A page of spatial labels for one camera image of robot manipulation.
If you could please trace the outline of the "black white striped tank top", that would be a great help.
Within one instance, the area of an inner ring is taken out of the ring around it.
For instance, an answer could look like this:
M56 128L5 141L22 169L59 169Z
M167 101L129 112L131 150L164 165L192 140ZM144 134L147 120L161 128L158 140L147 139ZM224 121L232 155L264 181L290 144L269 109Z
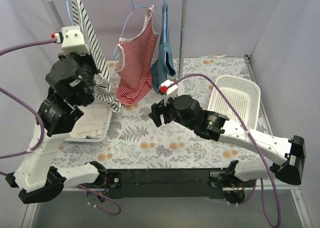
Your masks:
M122 105L116 98L116 93L112 87L111 75L108 69L106 58L101 50L99 41L91 24L89 15L82 0L70 0L72 19L75 25L80 27L93 61L98 69L96 85L94 87L94 97L97 102L106 103L111 107L112 112L117 113Z

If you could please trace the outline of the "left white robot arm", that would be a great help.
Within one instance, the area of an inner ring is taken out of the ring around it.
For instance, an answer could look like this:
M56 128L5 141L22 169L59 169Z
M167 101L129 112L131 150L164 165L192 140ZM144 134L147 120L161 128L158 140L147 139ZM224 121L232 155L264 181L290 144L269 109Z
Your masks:
M95 100L94 77L99 73L90 54L59 54L45 80L48 96L36 116L32 140L20 167L5 176L11 187L18 187L24 204L48 202L65 188L90 184L103 187L107 171L97 161L82 166L57 168L53 159L83 116L81 106Z

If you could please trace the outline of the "blue tank top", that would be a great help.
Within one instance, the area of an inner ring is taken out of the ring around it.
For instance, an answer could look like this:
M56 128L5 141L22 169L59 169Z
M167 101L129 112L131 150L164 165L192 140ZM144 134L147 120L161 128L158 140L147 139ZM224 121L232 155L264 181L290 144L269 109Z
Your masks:
M162 30L159 41L158 57L150 68L152 86L156 93L159 93L159 87L168 79L168 76L174 77L176 75L170 45L168 9L168 4L164 2L162 5Z

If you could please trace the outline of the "red striped tank top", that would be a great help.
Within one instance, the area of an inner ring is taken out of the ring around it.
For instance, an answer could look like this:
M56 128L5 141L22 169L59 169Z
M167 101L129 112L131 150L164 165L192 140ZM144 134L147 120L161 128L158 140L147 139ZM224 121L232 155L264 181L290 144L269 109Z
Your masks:
M120 77L116 97L125 106L138 103L153 88L151 65L158 39L153 28L155 6L150 6L144 16L141 32L130 39L120 38L120 51L115 72Z

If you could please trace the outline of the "floral table cloth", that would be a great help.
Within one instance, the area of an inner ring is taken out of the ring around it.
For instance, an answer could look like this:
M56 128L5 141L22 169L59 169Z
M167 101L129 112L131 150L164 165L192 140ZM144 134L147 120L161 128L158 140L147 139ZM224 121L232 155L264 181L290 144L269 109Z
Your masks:
M215 80L221 75L250 79L247 58L199 57L184 60L184 74L178 91L208 107ZM150 91L139 103L125 106L111 116L102 142L64 142L53 166L74 167L98 161L108 169L131 168L212 168L226 167L233 160L258 159L258 154L232 144L198 138L192 131L172 122L156 127L149 118L151 105L162 99Z

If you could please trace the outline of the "right white plastic basket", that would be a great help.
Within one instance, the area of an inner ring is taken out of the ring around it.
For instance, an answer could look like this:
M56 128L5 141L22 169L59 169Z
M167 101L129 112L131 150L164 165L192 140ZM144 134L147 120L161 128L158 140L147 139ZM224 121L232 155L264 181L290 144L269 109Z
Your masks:
M235 108L246 127L256 129L261 101L259 86L251 80L232 75L219 76L215 84ZM239 122L233 110L216 88L212 90L207 109Z

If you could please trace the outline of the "black base frame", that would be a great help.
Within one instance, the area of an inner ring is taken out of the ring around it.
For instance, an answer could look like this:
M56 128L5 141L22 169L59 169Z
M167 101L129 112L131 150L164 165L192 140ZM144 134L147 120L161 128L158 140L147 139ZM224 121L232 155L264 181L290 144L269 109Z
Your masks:
M85 183L86 188L107 188L108 197L208 197L223 199L224 192L243 193L254 181L229 181L226 168L109 169L101 186Z

